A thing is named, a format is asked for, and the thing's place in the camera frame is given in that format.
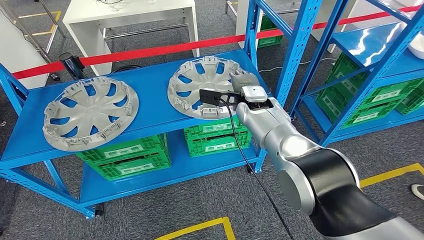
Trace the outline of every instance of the red barrier rope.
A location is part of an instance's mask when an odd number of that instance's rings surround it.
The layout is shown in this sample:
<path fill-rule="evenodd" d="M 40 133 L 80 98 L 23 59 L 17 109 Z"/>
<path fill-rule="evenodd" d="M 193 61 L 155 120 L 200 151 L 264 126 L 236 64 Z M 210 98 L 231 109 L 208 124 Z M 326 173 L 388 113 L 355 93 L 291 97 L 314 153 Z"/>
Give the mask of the red barrier rope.
<path fill-rule="evenodd" d="M 399 10 L 405 13 L 415 12 L 419 10 L 421 6 L 422 5 L 408 6 L 408 7 L 400 8 Z M 363 16 L 349 17 L 349 18 L 341 19 L 338 22 L 338 25 L 352 24 L 352 23 L 378 19 L 378 18 L 383 18 L 388 16 L 390 16 L 390 14 L 384 11 L 384 12 L 377 12 L 377 13 L 372 13 L 372 14 L 363 15 Z M 327 25 L 327 22 L 315 23 L 312 29 L 323 29 L 326 27 L 326 25 Z M 263 39 L 263 38 L 276 37 L 281 35 L 283 35 L 283 33 L 279 29 L 275 29 L 275 30 L 258 32 L 256 35 L 256 38 Z M 244 34 L 235 35 L 235 36 L 224 36 L 224 37 L 186 42 L 186 43 L 175 44 L 175 45 L 148 47 L 148 48 L 142 48 L 137 50 L 115 52 L 115 53 L 105 54 L 105 55 L 81 57 L 80 60 L 84 66 L 89 66 L 89 65 L 119 62 L 124 60 L 131 60 L 131 59 L 138 59 L 138 58 L 145 58 L 145 57 L 153 57 L 153 56 L 159 56 L 159 55 L 165 55 L 165 54 L 174 54 L 174 53 L 189 51 L 193 49 L 208 48 L 208 47 L 214 47 L 219 45 L 234 44 L 234 43 L 242 42 L 244 40 L 245 40 Z M 53 63 L 45 64 L 42 66 L 37 66 L 37 67 L 29 68 L 26 70 L 17 71 L 13 73 L 13 76 L 17 79 L 24 79 L 24 78 L 41 75 L 41 74 L 58 72 L 64 69 L 65 68 L 60 61 L 55 61 Z"/>

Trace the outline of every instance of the yellow floor tape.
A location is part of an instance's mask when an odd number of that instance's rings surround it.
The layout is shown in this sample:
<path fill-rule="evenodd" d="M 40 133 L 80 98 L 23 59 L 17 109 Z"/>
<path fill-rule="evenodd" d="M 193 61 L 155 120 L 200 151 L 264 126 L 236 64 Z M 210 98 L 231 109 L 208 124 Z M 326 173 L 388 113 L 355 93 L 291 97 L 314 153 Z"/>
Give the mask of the yellow floor tape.
<path fill-rule="evenodd" d="M 360 185 L 361 188 L 364 188 L 366 186 L 376 184 L 376 183 L 385 181 L 387 179 L 399 177 L 403 174 L 414 172 L 414 171 L 420 171 L 421 174 L 424 175 L 424 167 L 421 166 L 421 164 L 419 164 L 417 162 L 417 163 L 414 163 L 414 164 L 409 165 L 409 166 L 404 166 L 404 167 L 401 167 L 401 168 L 398 168 L 398 169 L 395 169 L 395 170 L 391 170 L 391 171 L 384 172 L 384 173 L 376 175 L 376 176 L 366 178 L 366 179 L 360 181 L 359 185 Z"/>
<path fill-rule="evenodd" d="M 184 234 L 189 234 L 189 233 L 192 233 L 201 229 L 209 228 L 218 224 L 223 224 L 225 235 L 228 240 L 236 240 L 236 237 L 234 236 L 233 228 L 231 227 L 230 219 L 227 216 L 186 227 L 184 229 L 172 232 L 165 236 L 156 238 L 156 240 L 170 240 L 170 239 L 178 238 Z"/>
<path fill-rule="evenodd" d="M 51 14 L 53 14 L 53 15 L 56 14 L 56 17 L 54 19 L 56 20 L 56 22 L 58 22 L 59 18 L 61 17 L 62 11 L 52 11 Z M 36 14 L 25 15 L 25 16 L 19 16 L 18 18 L 24 19 L 24 18 L 31 18 L 31 17 L 36 17 L 36 16 L 43 16 L 43 15 L 47 15 L 47 12 L 36 13 Z M 32 35 L 33 36 L 39 36 L 39 35 L 52 34 L 53 30 L 55 30 L 55 24 L 51 25 L 50 31 L 36 32 L 36 33 L 32 33 Z"/>
<path fill-rule="evenodd" d="M 414 163 L 412 165 L 404 166 L 404 167 L 401 167 L 401 168 L 398 168 L 398 169 L 395 169 L 395 170 L 384 172 L 382 174 L 375 175 L 375 176 L 366 178 L 364 180 L 361 180 L 360 181 L 360 187 L 364 188 L 364 187 L 367 187 L 369 185 L 376 184 L 376 183 L 379 183 L 379 182 L 383 182 L 385 180 L 392 179 L 392 178 L 395 178 L 395 177 L 399 177 L 403 174 L 414 172 L 414 171 L 419 171 L 421 174 L 424 175 L 424 167 L 421 166 L 421 164 L 419 164 L 417 162 L 417 163 Z M 181 229 L 181 230 L 172 232 L 170 234 L 167 234 L 165 236 L 161 236 L 159 238 L 156 238 L 155 240 L 175 239 L 175 238 L 178 238 L 178 237 L 180 237 L 184 234 L 189 234 L 189 233 L 192 233 L 192 232 L 195 232 L 195 231 L 198 231 L 198 230 L 201 230 L 201 229 L 209 228 L 209 227 L 212 227 L 212 226 L 215 226 L 215 225 L 218 225 L 218 224 L 222 224 L 224 226 L 225 235 L 226 235 L 228 240 L 236 240 L 236 237 L 235 237 L 234 232 L 233 232 L 233 228 L 231 227 L 230 219 L 227 216 L 220 217 L 220 218 L 210 220 L 210 221 L 206 221 L 206 222 L 202 222 L 202 223 L 197 224 L 197 225 L 189 226 L 189 227 L 186 227 L 184 229 Z"/>

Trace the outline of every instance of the stanchion post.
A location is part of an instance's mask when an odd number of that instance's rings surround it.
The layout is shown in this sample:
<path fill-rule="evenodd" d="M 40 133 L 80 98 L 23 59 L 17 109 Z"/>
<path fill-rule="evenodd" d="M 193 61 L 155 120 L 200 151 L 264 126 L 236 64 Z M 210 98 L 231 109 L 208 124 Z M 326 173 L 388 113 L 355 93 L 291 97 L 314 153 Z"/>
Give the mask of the stanchion post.
<path fill-rule="evenodd" d="M 83 71 L 85 67 L 79 57 L 72 55 L 70 52 L 65 52 L 59 56 L 59 61 L 74 80 L 85 79 L 87 77 Z"/>

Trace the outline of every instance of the blue shelving unit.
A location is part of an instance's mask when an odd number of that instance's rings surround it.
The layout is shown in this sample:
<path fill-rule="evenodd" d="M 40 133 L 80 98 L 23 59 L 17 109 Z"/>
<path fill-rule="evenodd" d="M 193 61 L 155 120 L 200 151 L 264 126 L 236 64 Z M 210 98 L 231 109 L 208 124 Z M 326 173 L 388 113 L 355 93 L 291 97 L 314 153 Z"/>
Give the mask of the blue shelving unit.
<path fill-rule="evenodd" d="M 250 24 L 246 27 L 245 48 L 216 54 L 216 56 L 236 61 L 242 69 L 254 73 L 264 89 L 268 89 L 257 71 L 256 61 L 255 39 L 258 13 L 261 8 L 283 31 L 289 42 L 288 54 L 285 56 L 275 93 L 277 99 L 284 103 L 320 4 L 321 0 L 303 1 L 293 30 L 264 0 L 250 0 L 247 21 Z M 172 167 L 115 181 L 106 181 L 91 167 L 84 164 L 79 198 L 70 195 L 60 173 L 51 161 L 51 159 L 67 156 L 70 152 L 51 147 L 46 142 L 42 131 L 46 105 L 73 82 L 27 90 L 0 64 L 1 86 L 19 115 L 0 159 L 0 176 L 72 208 L 90 219 L 95 216 L 93 208 L 95 204 L 245 165 L 237 150 L 196 158 L 189 157 L 182 129 L 205 123 L 207 120 L 181 114 L 170 105 L 167 98 L 170 77 L 182 63 L 189 60 L 191 59 L 108 75 L 130 85 L 137 92 L 140 104 L 138 114 L 131 125 L 107 145 L 168 133 L 168 140 L 172 143 L 169 144 Z M 248 161 L 254 164 L 255 171 L 260 172 L 266 151 L 251 144 L 251 147 L 244 149 L 244 153 Z M 21 168 L 39 162 L 44 162 L 55 186 L 49 185 Z"/>
<path fill-rule="evenodd" d="M 424 27 L 424 7 L 421 7 L 414 17 L 409 18 L 403 12 L 387 6 L 382 1 L 367 1 L 407 23 L 407 27 L 402 30 L 399 22 L 334 33 L 348 0 L 338 0 L 335 3 L 321 41 L 289 111 L 292 118 L 297 116 L 305 124 L 315 141 L 322 146 L 424 119 L 424 109 L 418 109 L 407 115 L 402 115 L 393 110 L 384 118 L 342 128 L 363 99 L 372 93 L 375 88 L 424 77 L 424 60 L 417 58 L 407 49 L 411 40 Z M 320 59 L 329 44 L 336 44 L 360 69 L 308 91 Z M 315 101 L 318 92 L 359 73 L 368 73 L 367 79 L 356 91 L 343 112 L 331 123 Z M 306 107 L 313 119 L 318 123 L 321 132 L 323 132 L 322 134 L 317 133 L 312 128 L 300 110 L 302 106 Z"/>

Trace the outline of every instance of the shoe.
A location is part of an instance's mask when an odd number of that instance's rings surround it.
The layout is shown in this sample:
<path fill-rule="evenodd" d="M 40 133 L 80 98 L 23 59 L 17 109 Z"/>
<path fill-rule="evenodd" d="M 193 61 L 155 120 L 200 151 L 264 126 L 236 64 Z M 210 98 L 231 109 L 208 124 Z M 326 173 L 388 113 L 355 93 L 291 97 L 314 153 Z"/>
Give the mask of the shoe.
<path fill-rule="evenodd" d="M 413 184 L 411 186 L 412 193 L 419 197 L 420 199 L 424 200 L 424 185 L 419 184 Z"/>

